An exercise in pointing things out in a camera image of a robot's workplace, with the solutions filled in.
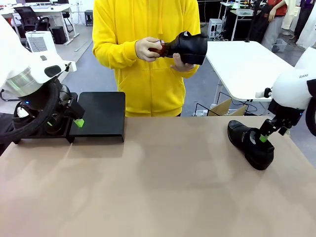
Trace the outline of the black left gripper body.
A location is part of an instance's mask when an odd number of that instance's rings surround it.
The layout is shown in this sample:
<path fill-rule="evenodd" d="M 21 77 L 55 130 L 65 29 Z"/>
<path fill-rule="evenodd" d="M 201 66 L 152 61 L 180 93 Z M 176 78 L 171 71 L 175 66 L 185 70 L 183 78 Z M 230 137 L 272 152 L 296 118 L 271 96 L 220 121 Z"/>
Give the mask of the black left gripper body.
<path fill-rule="evenodd" d="M 51 111 L 48 115 L 61 110 L 71 98 L 71 92 L 65 85 L 42 85 L 37 91 L 19 97 L 23 105 L 33 111 Z"/>

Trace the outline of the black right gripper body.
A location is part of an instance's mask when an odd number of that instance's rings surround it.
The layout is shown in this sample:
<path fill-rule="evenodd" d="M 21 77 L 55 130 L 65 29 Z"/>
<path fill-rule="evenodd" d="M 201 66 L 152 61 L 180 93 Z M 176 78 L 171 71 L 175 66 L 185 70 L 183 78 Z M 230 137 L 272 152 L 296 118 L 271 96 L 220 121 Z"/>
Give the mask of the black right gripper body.
<path fill-rule="evenodd" d="M 272 100 L 268 106 L 268 111 L 276 116 L 277 119 L 298 122 L 303 114 L 303 110 L 285 107 Z"/>

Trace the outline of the person's right hand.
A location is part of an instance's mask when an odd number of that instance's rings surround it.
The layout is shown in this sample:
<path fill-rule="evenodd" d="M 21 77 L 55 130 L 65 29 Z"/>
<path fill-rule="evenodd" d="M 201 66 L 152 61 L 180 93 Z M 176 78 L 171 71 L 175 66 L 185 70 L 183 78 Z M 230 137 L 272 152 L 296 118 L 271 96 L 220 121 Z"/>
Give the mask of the person's right hand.
<path fill-rule="evenodd" d="M 150 51 L 153 48 L 156 50 L 162 50 L 162 46 L 158 44 L 158 39 L 153 37 L 146 37 L 140 39 L 135 44 L 135 52 L 139 59 L 146 62 L 153 62 L 160 57 L 159 53 Z"/>

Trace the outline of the person's left hand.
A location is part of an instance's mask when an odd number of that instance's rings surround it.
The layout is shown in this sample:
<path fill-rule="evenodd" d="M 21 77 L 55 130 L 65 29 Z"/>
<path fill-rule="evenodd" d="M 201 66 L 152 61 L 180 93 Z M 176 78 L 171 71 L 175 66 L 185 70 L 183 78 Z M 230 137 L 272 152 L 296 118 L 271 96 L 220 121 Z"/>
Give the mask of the person's left hand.
<path fill-rule="evenodd" d="M 174 64 L 171 65 L 171 68 L 174 69 L 175 71 L 178 71 L 178 72 L 189 72 L 192 70 L 197 70 L 199 68 L 199 65 L 192 65 L 192 64 L 184 63 L 181 60 L 179 53 L 173 54 L 173 60 L 174 60 Z"/>

